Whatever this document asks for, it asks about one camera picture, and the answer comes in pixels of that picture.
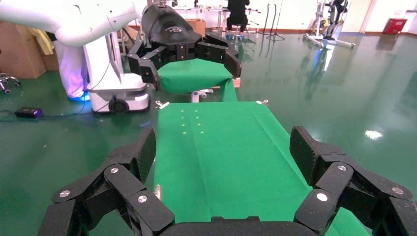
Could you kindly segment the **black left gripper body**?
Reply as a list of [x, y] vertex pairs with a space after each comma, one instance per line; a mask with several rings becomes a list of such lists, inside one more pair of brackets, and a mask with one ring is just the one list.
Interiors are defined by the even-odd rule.
[[141, 26], [147, 47], [166, 47], [173, 61], [196, 59], [202, 36], [170, 6], [148, 5], [142, 12]]

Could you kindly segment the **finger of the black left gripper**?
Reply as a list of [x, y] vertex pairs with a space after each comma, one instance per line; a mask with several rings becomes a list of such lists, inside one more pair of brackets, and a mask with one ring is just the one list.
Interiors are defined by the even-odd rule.
[[156, 91], [161, 91], [158, 70], [169, 62], [168, 54], [167, 47], [147, 47], [144, 41], [138, 39], [127, 55], [130, 71], [139, 75], [143, 83], [153, 84]]
[[238, 51], [226, 38], [208, 33], [196, 43], [195, 50], [196, 58], [222, 64], [234, 78], [241, 77], [242, 64]]

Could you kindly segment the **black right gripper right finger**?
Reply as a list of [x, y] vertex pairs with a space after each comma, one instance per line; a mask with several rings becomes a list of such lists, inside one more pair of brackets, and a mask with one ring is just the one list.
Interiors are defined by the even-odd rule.
[[414, 236], [417, 205], [404, 186], [357, 164], [341, 148], [315, 140], [294, 126], [289, 150], [312, 190], [294, 221], [319, 236], [328, 231], [338, 211], [350, 211], [375, 236]]

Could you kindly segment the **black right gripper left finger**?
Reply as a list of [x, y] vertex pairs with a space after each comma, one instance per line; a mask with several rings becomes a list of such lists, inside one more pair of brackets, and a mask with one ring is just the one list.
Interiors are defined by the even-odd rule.
[[146, 128], [132, 144], [114, 149], [89, 175], [52, 196], [40, 236], [86, 236], [116, 211], [137, 236], [158, 236], [174, 225], [174, 214], [145, 186], [156, 155], [156, 134]]

